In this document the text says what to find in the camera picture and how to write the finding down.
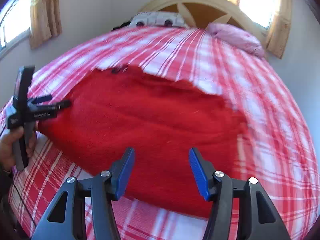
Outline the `person's left hand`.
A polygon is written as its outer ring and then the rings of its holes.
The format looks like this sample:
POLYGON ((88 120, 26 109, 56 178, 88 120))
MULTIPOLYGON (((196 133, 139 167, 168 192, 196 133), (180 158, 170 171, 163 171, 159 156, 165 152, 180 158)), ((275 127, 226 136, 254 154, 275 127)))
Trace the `person's left hand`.
MULTIPOLYGON (((28 158, 33 156, 36 147, 37 139, 37 126, 33 130, 33 135, 29 140, 28 146, 26 146, 26 153, 28 158)), ((9 133, 2 135, 1 137, 1 166, 7 172, 11 172, 11 169, 16 165, 14 154, 12 153, 12 145, 15 141, 20 139, 24 133, 24 128, 19 127, 11 130, 9 133)))

